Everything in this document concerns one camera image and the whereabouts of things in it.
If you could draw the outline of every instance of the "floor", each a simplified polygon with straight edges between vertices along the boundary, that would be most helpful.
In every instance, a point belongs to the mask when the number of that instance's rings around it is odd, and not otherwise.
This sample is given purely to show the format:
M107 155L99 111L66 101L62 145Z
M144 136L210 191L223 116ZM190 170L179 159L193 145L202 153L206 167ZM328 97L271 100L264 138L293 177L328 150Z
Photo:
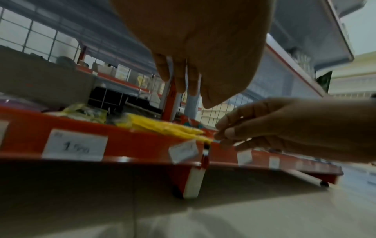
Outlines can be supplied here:
M187 201L163 166L2 161L0 237L374 238L376 189L357 169L330 189L284 172L212 169Z

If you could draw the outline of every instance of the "tiled floor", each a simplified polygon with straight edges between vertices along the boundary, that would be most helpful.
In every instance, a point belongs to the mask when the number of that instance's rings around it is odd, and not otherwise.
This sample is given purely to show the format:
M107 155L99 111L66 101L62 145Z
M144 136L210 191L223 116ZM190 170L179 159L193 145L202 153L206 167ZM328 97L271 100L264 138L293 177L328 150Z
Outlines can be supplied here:
M375 196L345 174L323 189L284 172L208 170L187 201L162 166L3 162L0 237L374 238Z

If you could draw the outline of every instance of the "fingernail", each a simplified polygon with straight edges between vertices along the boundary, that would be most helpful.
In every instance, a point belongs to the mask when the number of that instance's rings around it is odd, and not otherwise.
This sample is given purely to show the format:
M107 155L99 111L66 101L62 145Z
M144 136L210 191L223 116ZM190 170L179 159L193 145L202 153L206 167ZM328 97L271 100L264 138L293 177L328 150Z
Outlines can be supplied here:
M229 139L235 138L235 129L233 127L226 129L224 135Z
M217 128L218 130L221 130L225 128L227 124L228 124L228 120L227 120L227 117L225 116L217 122L217 124L215 125L215 128Z

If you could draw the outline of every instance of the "hand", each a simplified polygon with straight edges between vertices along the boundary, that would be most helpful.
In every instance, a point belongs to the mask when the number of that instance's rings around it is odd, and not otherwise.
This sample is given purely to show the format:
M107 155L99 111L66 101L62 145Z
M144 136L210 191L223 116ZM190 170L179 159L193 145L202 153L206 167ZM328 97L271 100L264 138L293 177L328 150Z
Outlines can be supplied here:
M236 108L216 128L223 145L246 140L238 151L261 147L340 161L376 160L376 100L271 98Z
M111 0L117 12L153 54L161 78L174 63L177 91L197 93L205 108L250 84L260 62L275 0Z

